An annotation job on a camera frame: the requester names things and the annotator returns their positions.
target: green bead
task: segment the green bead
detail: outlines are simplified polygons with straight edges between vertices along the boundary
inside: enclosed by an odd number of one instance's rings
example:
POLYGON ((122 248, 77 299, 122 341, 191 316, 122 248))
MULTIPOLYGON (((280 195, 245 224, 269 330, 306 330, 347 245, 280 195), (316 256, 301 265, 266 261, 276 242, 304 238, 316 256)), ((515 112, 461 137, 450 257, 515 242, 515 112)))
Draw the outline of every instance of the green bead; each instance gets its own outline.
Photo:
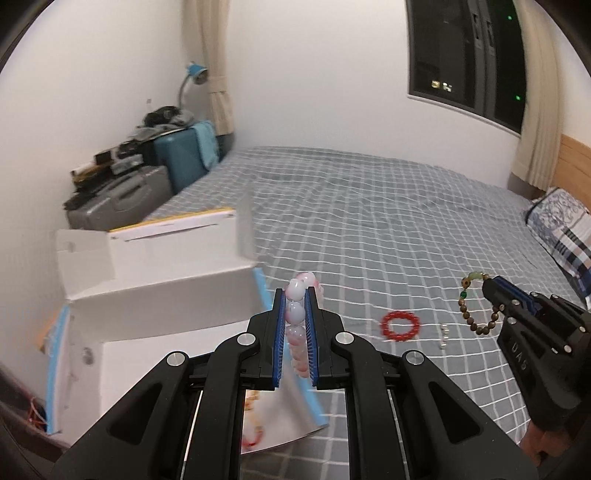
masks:
POLYGON ((482 280, 483 273, 482 272, 470 272, 468 275, 469 280, 482 280))

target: white cardboard box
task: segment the white cardboard box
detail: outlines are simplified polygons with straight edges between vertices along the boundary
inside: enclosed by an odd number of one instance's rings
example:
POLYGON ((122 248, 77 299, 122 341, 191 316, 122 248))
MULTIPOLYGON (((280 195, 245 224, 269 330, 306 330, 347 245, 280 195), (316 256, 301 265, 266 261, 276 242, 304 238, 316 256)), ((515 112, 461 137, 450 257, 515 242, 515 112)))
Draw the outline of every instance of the white cardboard box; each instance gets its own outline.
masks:
MULTIPOLYGON (((249 212, 220 209, 111 233, 59 231, 57 257, 69 314, 60 316, 66 325, 50 365, 48 409, 69 444, 169 352, 211 352, 270 309, 249 212)), ((283 372, 281 388, 256 402, 269 423, 259 448, 324 423, 309 385, 289 365, 283 372)))

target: yellow beaded bracelet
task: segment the yellow beaded bracelet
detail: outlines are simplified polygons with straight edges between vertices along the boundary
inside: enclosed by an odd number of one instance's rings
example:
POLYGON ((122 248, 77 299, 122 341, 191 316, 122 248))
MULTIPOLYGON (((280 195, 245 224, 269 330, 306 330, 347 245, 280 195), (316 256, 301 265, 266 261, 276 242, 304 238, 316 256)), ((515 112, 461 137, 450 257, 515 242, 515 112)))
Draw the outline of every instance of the yellow beaded bracelet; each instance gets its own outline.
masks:
POLYGON ((477 335, 488 335, 491 330, 496 326, 496 321, 499 319, 499 310, 496 307, 492 308, 491 321, 487 325, 480 326, 476 323, 474 318, 470 315, 468 308, 466 307, 466 297, 468 296, 468 288, 472 283, 472 280, 488 280, 491 276, 483 272, 470 272, 467 277, 462 279, 462 292, 460 293, 460 299, 457 304, 460 306, 460 312, 464 317, 466 323, 470 325, 470 330, 476 332, 477 335))

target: plaid pillowcase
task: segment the plaid pillowcase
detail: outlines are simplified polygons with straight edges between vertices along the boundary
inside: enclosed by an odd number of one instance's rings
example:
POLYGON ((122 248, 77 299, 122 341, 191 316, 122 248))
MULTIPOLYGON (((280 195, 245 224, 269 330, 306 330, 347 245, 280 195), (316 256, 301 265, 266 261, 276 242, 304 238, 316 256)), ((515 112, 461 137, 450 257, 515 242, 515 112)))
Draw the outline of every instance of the plaid pillowcase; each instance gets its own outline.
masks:
POLYGON ((591 215, 563 189, 553 189, 525 218, 536 240, 573 277, 591 310, 591 215))

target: gray plaid bedsheet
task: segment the gray plaid bedsheet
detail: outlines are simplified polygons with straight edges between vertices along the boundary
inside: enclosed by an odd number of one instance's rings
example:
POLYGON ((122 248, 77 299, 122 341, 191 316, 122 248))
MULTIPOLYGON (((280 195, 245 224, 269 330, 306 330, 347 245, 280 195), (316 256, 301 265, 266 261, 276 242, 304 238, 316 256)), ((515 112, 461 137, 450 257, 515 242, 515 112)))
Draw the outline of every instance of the gray plaid bedsheet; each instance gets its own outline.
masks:
MULTIPOLYGON (((324 308, 381 351, 423 351, 515 441, 527 411, 494 335, 477 338, 458 310, 459 281, 482 270, 525 291, 579 303, 552 258, 524 223, 529 202, 461 174, 404 160, 305 148, 254 148, 230 154, 151 218, 234 206, 249 190, 255 238, 268 288, 313 271, 324 308), (421 319, 412 341, 385 341, 390 310, 421 319), (449 326, 442 350, 441 325, 449 326)), ((478 288, 467 300, 477 322, 490 304, 478 288)), ((399 331, 407 326, 400 324, 399 331)), ((345 396, 318 393, 328 427, 314 436, 246 456, 245 480, 348 479, 345 396)))

